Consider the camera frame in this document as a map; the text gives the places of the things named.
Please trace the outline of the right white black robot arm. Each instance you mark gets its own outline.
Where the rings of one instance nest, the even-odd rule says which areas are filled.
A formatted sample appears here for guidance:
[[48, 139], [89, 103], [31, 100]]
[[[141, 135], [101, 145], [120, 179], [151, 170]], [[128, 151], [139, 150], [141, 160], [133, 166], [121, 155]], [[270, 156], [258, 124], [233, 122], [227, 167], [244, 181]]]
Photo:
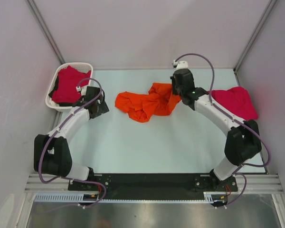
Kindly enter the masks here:
[[244, 163], [261, 152], [259, 129], [256, 121], [246, 121], [213, 101], [209, 92], [196, 87], [188, 68], [176, 69], [171, 76], [172, 92], [193, 111], [214, 123], [226, 136], [224, 158], [211, 170], [209, 184], [214, 190], [222, 190], [227, 179]]

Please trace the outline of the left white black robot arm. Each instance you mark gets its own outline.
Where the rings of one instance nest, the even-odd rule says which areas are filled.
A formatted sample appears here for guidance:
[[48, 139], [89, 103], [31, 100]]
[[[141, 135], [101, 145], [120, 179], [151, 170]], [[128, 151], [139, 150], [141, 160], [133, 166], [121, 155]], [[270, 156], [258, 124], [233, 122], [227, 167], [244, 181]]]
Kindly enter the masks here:
[[84, 94], [73, 103], [69, 115], [52, 131], [39, 134], [34, 140], [34, 170], [42, 174], [79, 180], [85, 190], [95, 186], [92, 168], [75, 163], [69, 143], [89, 120], [109, 112], [105, 93], [99, 87], [87, 86]]

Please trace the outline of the orange t shirt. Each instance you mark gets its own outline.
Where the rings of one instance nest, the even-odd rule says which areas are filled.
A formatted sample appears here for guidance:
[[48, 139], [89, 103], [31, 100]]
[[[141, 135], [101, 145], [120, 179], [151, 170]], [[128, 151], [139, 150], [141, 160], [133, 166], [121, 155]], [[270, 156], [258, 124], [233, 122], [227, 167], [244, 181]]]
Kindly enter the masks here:
[[180, 96], [173, 94], [171, 84], [153, 83], [148, 94], [119, 93], [115, 107], [128, 114], [130, 119], [145, 123], [154, 115], [170, 115], [180, 101]]

